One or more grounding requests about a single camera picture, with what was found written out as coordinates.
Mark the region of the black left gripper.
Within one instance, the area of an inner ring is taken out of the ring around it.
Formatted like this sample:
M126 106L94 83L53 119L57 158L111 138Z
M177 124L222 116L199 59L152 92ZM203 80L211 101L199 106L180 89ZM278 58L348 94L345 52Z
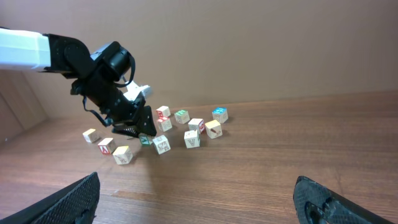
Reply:
M131 71L132 83L136 68L132 55L118 42L112 42L90 55L79 47L70 47L70 66L78 75L72 83L71 94L90 99L100 112L89 110L104 126L113 125L112 133L138 138L139 133L155 136L157 130L150 106L145 99L129 101L120 90L121 77Z

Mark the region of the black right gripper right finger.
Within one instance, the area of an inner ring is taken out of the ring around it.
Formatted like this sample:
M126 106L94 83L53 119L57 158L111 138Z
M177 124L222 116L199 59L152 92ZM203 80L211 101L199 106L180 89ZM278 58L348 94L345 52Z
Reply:
M392 224L389 220L302 175L295 183L293 201L301 224Z

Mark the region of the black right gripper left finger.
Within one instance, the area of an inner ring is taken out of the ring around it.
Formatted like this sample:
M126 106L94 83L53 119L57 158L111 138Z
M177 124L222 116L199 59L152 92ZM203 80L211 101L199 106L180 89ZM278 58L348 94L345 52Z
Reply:
M1 224L92 224L100 199L97 172L1 219Z

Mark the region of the green V block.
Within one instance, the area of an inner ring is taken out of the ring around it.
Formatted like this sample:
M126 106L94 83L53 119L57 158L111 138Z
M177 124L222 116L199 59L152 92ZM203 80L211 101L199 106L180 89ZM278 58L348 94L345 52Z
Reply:
M153 137L144 133L139 134L139 140L143 146L150 146L153 143Z

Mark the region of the red I block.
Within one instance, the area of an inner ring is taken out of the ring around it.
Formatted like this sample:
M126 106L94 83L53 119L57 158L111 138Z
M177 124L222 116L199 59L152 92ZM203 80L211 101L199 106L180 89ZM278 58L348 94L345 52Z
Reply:
M162 132L166 132L166 131L172 129L172 123L171 123L170 118L168 118L168 117L164 116L164 117L159 118L157 120L157 124L159 126L159 129Z

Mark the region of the yellow S block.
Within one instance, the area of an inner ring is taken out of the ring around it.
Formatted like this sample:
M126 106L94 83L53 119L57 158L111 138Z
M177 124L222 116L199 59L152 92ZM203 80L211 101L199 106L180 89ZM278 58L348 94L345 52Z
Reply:
M117 165L125 165L130 163L133 158L133 153L130 150L129 146L119 146L113 152L113 157L117 163Z

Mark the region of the red A block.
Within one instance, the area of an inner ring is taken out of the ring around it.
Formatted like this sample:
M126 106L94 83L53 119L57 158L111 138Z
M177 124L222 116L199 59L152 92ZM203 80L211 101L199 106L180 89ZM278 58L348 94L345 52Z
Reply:
M104 138L98 143L98 147L102 154L112 154L117 146L113 138Z

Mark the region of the red shell block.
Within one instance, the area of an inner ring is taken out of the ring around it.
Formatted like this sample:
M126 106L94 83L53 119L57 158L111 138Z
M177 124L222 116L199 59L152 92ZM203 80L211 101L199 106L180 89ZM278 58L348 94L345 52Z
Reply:
M201 134L205 130L205 123L204 119L201 118L192 118L188 122L188 127L190 131L198 131L199 134Z

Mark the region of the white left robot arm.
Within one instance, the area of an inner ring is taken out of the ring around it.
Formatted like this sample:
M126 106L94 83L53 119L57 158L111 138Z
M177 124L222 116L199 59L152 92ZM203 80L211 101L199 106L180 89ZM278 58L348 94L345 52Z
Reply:
M71 95L81 95L83 103L90 100L99 108L91 114L103 126L112 126L114 134L133 138L157 134L146 105L150 86L134 83L134 57L119 42L90 53L82 41L71 37L2 28L1 69L59 73L73 80ZM131 78L121 83L126 72Z

